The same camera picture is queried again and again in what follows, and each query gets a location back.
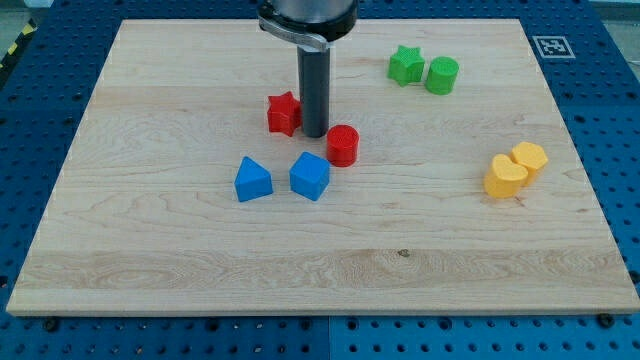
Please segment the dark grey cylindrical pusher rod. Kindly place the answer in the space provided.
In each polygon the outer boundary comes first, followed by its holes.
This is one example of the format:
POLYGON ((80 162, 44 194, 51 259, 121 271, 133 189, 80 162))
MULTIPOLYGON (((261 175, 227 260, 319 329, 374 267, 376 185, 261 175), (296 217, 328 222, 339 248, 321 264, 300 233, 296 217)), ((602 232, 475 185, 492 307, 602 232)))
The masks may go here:
POLYGON ((297 48, 303 133, 321 138, 329 126, 330 51, 297 48))

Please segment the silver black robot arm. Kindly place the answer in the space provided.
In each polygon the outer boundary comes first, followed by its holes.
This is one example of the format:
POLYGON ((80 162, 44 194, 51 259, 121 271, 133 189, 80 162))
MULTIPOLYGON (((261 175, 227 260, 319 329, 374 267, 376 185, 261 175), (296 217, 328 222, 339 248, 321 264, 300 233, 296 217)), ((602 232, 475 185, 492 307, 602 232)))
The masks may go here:
POLYGON ((356 0, 264 0, 259 27, 297 47, 303 133, 321 138, 329 129, 331 48, 358 18, 356 0))

